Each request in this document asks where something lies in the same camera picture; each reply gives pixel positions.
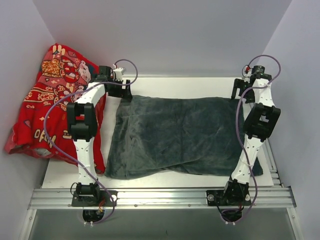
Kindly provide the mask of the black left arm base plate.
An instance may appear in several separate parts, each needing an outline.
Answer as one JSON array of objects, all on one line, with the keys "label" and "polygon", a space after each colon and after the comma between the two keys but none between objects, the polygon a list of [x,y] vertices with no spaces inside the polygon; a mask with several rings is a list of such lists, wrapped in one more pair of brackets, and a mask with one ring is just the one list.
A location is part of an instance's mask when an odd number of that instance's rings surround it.
[{"label": "black left arm base plate", "polygon": [[117,195],[118,192],[111,190],[111,197],[107,194],[106,191],[100,190],[99,193],[82,193],[75,191],[73,193],[71,206],[72,207],[113,207],[117,205]]}]

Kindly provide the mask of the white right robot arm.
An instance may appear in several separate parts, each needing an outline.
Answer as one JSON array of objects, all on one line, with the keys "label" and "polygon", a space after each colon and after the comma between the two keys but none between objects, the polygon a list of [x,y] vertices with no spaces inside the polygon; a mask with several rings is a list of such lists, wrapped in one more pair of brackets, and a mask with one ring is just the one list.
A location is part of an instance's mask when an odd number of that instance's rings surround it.
[{"label": "white right robot arm", "polygon": [[[265,73],[265,67],[255,65],[245,68],[245,77],[233,82],[231,99],[239,92],[236,109],[236,135],[242,148],[238,163],[222,191],[222,200],[228,205],[244,204],[250,201],[249,182],[253,177],[253,166],[258,152],[268,139],[280,117],[281,110],[272,99],[272,76]],[[239,114],[242,103],[253,104],[243,123],[244,140],[239,133]]]}]

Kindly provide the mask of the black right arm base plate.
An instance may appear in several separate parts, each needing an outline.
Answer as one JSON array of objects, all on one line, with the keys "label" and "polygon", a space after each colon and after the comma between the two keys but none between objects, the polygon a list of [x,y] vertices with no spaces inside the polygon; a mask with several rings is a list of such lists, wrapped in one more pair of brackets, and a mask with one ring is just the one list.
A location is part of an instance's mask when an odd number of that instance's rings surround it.
[{"label": "black right arm base plate", "polygon": [[207,190],[206,201],[208,206],[249,206],[251,197],[247,193],[224,193],[224,190]]}]

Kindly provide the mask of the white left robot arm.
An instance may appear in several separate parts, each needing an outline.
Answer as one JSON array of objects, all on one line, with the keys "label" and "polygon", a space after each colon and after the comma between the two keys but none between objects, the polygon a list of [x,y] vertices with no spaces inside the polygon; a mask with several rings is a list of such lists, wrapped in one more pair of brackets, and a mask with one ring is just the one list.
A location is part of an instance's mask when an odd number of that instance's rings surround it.
[{"label": "white left robot arm", "polygon": [[132,100],[131,81],[123,81],[125,71],[124,67],[116,65],[113,68],[100,66],[98,73],[92,75],[87,91],[75,102],[67,104],[67,130],[73,140],[78,160],[78,182],[71,202],[73,207],[112,204],[112,200],[97,183],[94,140],[98,133],[98,120],[95,107],[106,93],[129,102]]}]

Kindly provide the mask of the grey plush pillowcase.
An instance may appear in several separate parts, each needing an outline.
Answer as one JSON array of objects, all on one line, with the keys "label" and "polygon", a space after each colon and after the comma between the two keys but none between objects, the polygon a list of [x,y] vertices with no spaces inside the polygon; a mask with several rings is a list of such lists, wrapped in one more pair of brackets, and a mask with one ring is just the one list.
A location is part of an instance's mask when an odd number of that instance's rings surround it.
[{"label": "grey plush pillowcase", "polygon": [[135,95],[117,108],[105,175],[119,180],[161,171],[230,176],[244,139],[237,99]]}]

